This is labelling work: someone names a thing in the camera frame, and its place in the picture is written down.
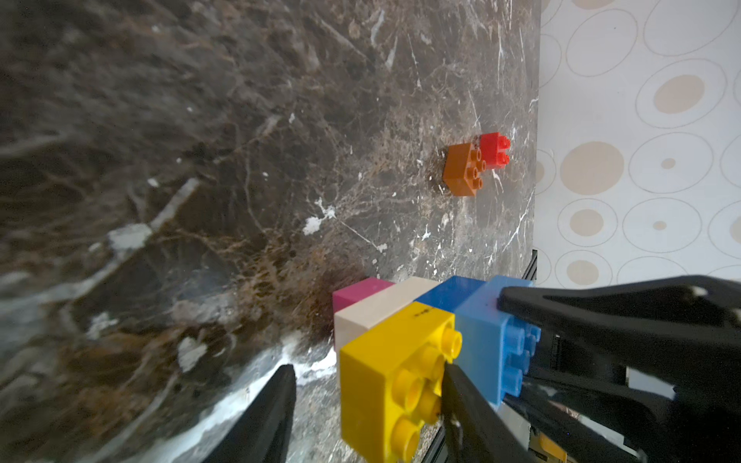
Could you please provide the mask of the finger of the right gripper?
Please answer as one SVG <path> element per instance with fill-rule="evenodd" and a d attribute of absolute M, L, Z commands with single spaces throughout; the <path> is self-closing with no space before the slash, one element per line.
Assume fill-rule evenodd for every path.
<path fill-rule="evenodd" d="M 500 311 L 708 399 L 740 397 L 740 285 L 702 275 L 597 289 L 506 287 Z"/>
<path fill-rule="evenodd" d="M 740 417 L 720 406 L 551 370 L 504 401 L 577 462 L 740 460 Z"/>

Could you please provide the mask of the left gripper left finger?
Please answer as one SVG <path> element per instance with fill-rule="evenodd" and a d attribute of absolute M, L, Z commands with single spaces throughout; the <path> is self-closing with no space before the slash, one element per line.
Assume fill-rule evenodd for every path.
<path fill-rule="evenodd" d="M 205 462 L 286 462 L 295 401 L 294 367 L 279 366 Z"/>

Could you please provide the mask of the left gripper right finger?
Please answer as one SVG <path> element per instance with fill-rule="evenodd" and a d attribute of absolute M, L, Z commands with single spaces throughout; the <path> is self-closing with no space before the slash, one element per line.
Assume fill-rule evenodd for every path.
<path fill-rule="evenodd" d="M 445 366 L 442 419 L 451 462 L 531 461 L 526 449 L 457 365 Z"/>

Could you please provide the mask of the light blue lego brick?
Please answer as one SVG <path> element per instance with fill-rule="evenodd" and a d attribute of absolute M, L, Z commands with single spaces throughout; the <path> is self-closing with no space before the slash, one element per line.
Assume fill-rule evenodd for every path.
<path fill-rule="evenodd" d="M 541 338 L 541 329 L 498 308 L 503 289 L 534 282 L 496 276 L 488 282 L 465 279 L 455 305 L 455 328 L 462 334 L 455 359 L 482 396 L 499 407 L 506 395 L 518 397 Z"/>

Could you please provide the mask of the yellow lego brick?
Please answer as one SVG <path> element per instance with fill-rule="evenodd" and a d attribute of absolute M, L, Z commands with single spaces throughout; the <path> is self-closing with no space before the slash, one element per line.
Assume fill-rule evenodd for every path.
<path fill-rule="evenodd" d="M 455 315 L 413 302 L 341 349 L 342 438 L 369 462 L 409 462 L 441 414 Z"/>

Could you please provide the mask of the dark blue lego brick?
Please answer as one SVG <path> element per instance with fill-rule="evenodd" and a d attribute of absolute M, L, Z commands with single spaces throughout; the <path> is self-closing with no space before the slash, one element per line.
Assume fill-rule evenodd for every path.
<path fill-rule="evenodd" d="M 415 299 L 416 302 L 454 313 L 485 281 L 453 276 Z"/>

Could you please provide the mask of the white lego brick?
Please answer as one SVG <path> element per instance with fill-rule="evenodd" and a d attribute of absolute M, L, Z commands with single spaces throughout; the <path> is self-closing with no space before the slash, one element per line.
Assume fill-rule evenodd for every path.
<path fill-rule="evenodd" d="M 378 323 L 410 305 L 417 297 L 439 285 L 439 282 L 410 277 L 352 306 L 334 313 L 335 351 L 357 339 Z"/>

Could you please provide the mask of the pink lego brick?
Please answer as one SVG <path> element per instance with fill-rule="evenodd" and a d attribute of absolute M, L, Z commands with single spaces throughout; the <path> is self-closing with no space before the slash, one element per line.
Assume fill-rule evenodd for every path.
<path fill-rule="evenodd" d="M 339 289 L 332 293 L 333 312 L 337 313 L 349 306 L 352 306 L 388 287 L 393 287 L 394 283 L 380 280 L 377 278 L 367 278 L 363 281 Z"/>

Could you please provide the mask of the red lego brick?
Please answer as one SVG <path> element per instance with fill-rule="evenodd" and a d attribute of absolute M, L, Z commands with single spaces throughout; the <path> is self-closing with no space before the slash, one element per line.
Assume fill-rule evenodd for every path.
<path fill-rule="evenodd" d="M 480 152 L 488 170 L 504 169 L 509 165 L 511 140 L 500 132 L 480 136 Z"/>

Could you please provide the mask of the orange lego brick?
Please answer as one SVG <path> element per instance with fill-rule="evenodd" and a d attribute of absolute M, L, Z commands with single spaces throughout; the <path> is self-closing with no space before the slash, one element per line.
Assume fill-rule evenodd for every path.
<path fill-rule="evenodd" d="M 486 163 L 473 143 L 449 146 L 443 181 L 453 196 L 475 197 L 484 186 L 482 173 Z"/>

